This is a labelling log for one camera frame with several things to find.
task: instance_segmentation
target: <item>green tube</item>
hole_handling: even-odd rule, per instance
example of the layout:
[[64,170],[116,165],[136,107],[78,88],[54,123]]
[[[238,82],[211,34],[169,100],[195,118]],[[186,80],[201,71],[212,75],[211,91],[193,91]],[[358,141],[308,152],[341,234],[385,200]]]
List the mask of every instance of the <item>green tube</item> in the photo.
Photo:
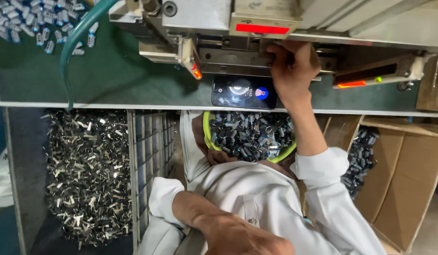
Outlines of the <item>green tube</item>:
[[99,18],[106,13],[118,0],[101,0],[91,9],[87,15],[82,19],[75,27],[73,33],[68,37],[63,47],[62,54],[60,56],[60,74],[62,87],[68,99],[68,110],[73,109],[73,98],[71,96],[71,87],[68,81],[68,63],[69,57],[76,48],[76,44],[79,42],[80,37],[85,34]]

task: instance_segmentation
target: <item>yellow basket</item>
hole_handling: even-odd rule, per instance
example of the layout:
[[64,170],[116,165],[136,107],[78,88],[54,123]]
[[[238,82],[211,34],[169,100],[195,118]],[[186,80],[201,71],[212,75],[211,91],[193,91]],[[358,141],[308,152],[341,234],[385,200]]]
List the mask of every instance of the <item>yellow basket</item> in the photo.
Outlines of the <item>yellow basket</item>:
[[[217,147],[211,142],[210,120],[212,119],[216,119],[216,116],[214,114],[210,114],[210,111],[205,111],[203,113],[203,133],[205,133],[205,143],[206,146],[208,146],[208,148],[210,149],[214,149],[216,151],[222,151],[221,148]],[[296,148],[296,139],[294,132],[291,132],[291,137],[293,139],[293,144],[289,147],[285,147],[281,149],[278,157],[275,157],[273,159],[268,159],[268,161],[277,163],[282,159],[286,158],[288,155],[290,155],[290,153],[293,152],[293,150]]]

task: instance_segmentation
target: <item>white shirt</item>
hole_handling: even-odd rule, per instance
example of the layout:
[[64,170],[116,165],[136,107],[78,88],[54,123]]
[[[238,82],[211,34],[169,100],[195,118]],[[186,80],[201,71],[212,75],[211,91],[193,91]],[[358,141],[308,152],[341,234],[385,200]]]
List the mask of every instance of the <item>white shirt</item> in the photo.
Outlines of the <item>white shirt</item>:
[[[278,171],[250,162],[212,166],[188,184],[218,208],[233,212],[274,235],[288,239],[296,255],[384,255],[375,233],[354,206],[341,176],[348,169],[347,153],[340,148],[304,157],[296,155],[290,169],[307,186],[306,199],[315,229],[301,212],[294,180]],[[203,235],[185,227],[172,212],[175,195],[184,191],[178,180],[154,179],[148,229],[139,247],[141,255],[203,255]]]

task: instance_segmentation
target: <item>phone screen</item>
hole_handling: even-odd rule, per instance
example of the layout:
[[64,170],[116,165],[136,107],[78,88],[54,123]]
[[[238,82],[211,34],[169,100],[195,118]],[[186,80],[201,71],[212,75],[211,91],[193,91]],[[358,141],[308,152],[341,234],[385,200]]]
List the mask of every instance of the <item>phone screen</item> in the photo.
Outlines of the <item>phone screen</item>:
[[274,109],[278,95],[267,77],[216,75],[211,101],[214,106]]

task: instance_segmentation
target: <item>metal plate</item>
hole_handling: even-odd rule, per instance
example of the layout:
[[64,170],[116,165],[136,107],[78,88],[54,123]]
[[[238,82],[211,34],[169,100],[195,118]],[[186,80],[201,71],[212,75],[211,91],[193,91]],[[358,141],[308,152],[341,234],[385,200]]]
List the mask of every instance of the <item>metal plate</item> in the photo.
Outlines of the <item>metal plate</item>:
[[177,5],[173,17],[162,16],[162,25],[195,29],[228,30],[232,0],[172,0]]

